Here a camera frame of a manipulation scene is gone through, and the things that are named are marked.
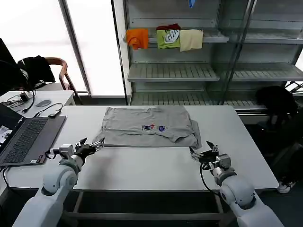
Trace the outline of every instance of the white table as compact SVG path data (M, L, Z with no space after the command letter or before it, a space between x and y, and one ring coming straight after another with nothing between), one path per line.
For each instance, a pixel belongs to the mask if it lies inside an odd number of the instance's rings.
M7 101L9 98L21 94L20 91L9 91L7 93L5 93L4 95L2 95L0 97L0 102L3 101ZM28 96L31 97L33 95L32 92L27 92ZM62 103L63 106L65 105L75 105L75 102L73 100L73 95L74 92L73 91L37 91L36 95L35 95L35 102L34 105L26 112L26 113L22 113L22 110L28 108L33 99L31 98L29 101L27 101L25 104L14 108L14 110L16 112L18 112L19 114L25 116L25 117L33 117L37 112L39 112L40 110L43 110L45 108L47 108L49 105L55 104L55 103ZM15 97L12 100L19 100L20 97ZM37 107L36 104L40 103L43 100L51 100L52 103L50 103L48 106L44 106L44 107ZM48 116L51 113L54 113L55 110L59 109L60 105L56 105L53 108L50 108L48 110L46 110L45 112L43 112L41 114L41 116Z
M87 137L91 142L98 132L106 106L66 106L67 119L54 143L58 147ZM206 140L218 144L220 153L231 156L232 167L250 180L256 189L278 187L278 182L231 106L186 106L198 122L203 149ZM9 184L17 188L38 188L45 172L58 165L60 158L40 166L11 168ZM211 189L218 189L214 177L204 171ZM188 148L103 148L87 158L76 190L199 191L203 186L199 163L191 159Z

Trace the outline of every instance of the blue object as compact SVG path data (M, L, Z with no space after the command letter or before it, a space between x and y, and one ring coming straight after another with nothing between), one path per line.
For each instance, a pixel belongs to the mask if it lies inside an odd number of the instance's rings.
M193 7L194 7L195 2L196 2L196 0L188 0L189 7L190 7L190 8L193 8Z

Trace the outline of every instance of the folded shirt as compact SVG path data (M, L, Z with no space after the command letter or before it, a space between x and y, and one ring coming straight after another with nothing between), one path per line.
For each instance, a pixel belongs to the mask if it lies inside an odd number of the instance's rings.
M105 146L201 147L197 122L183 106L107 108L93 142L105 137Z
M166 25L166 26L159 26L156 30L181 30L181 27L178 24Z
M128 46L133 47L133 50L138 50L139 48L147 49L148 30L142 28L127 30L126 41Z
M203 32L195 29L180 31L180 52L201 49Z
M179 30L158 30L158 49L169 49L180 47Z

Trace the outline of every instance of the black bag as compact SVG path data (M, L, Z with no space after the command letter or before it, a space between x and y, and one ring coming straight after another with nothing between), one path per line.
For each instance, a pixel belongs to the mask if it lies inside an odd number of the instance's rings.
M298 104L295 102L292 93L284 87L264 87L256 92L256 99L260 105L266 106L269 112L270 121L274 115L277 116L275 127L280 127L283 121L288 121L298 111Z
M28 83L34 87L40 81L55 82L47 60L40 55L18 61L18 66L28 74Z

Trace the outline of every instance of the metal shelf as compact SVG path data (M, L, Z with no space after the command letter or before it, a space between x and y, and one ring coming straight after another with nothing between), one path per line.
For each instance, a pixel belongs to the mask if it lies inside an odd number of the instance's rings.
M229 41L229 37L222 35L221 32L215 29L204 30L201 28L196 28L198 30L203 30L203 43L227 43ZM157 36L156 36L156 29L150 28L148 29L148 42L151 44L157 43Z
M248 44L303 44L298 31L276 29L250 29L246 35Z
M266 110L266 107L258 105L255 99L256 92L227 92L224 105L230 105L237 111ZM222 92L209 92L212 100L220 100Z
M218 81L207 63L137 63L132 64L130 82Z
M134 92L131 105L212 105L205 91Z
M238 63L232 80L301 81L303 72L287 63Z

